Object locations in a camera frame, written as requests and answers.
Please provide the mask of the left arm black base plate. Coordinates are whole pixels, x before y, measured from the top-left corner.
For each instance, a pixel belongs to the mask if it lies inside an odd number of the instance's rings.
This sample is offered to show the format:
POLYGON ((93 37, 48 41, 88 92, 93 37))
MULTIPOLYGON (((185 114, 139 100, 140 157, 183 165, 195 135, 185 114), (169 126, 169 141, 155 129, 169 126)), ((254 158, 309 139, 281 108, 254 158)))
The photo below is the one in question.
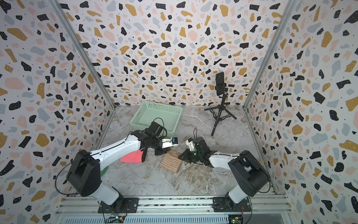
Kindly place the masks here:
POLYGON ((98 213, 136 213, 138 205, 138 197, 120 197, 112 205, 107 205, 106 203, 101 202, 98 208, 98 213))

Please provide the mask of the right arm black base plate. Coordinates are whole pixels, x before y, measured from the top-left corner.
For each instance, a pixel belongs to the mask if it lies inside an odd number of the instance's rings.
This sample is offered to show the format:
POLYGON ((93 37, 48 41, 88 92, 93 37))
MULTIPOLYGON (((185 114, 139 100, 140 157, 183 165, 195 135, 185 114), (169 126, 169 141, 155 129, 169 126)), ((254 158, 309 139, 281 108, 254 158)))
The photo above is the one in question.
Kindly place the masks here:
POLYGON ((214 212, 251 212, 251 203, 249 198, 243 199, 239 203, 234 203, 228 196, 225 197, 213 197, 212 208, 214 212))

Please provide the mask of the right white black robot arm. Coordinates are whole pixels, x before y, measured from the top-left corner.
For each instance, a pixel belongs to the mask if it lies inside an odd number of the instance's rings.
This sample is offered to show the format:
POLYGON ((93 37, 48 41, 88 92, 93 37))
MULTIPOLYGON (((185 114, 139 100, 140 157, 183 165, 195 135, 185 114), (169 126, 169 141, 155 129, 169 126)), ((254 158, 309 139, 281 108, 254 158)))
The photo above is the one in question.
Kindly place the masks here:
POLYGON ((225 195, 227 206, 237 206, 253 197, 270 181, 265 168, 248 150, 238 154, 221 153, 211 150, 202 137, 190 138, 186 145, 188 148, 179 155, 180 160, 232 172, 237 185, 225 195))

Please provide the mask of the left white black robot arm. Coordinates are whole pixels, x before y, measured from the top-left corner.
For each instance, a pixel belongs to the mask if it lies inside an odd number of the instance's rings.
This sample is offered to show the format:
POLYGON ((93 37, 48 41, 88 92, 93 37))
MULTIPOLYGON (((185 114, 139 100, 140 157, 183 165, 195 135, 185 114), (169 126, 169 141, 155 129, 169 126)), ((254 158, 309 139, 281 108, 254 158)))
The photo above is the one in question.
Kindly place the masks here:
POLYGON ((128 136, 107 147, 87 152, 78 152, 71 163, 66 180, 82 197, 94 197, 102 206, 122 207, 124 197, 118 190, 104 183, 101 171, 113 162, 134 152, 142 152, 141 161, 145 160, 147 149, 154 149, 155 155, 167 153, 171 147, 178 145, 178 138, 161 135, 167 130, 153 121, 144 131, 135 130, 128 136))

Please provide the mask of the pink grey dishcloth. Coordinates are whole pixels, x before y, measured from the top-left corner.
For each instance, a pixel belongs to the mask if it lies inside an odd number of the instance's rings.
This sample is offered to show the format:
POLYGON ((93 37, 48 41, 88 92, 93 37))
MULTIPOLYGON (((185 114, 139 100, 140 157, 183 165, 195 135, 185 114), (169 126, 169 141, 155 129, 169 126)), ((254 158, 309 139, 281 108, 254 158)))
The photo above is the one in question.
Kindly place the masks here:
POLYGON ((127 163, 143 163, 146 159, 146 154, 147 149, 140 149, 123 156, 120 158, 120 161, 127 163))

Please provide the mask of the brown striped dishcloth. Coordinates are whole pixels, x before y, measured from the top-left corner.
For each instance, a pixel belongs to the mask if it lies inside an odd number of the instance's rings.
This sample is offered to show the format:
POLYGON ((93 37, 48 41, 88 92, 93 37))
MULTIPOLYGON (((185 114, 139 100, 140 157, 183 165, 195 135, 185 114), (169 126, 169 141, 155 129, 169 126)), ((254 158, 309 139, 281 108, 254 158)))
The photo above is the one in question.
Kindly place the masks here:
POLYGON ((161 168, 178 173, 183 161, 179 159, 181 153, 171 150, 167 152, 160 164, 161 168))

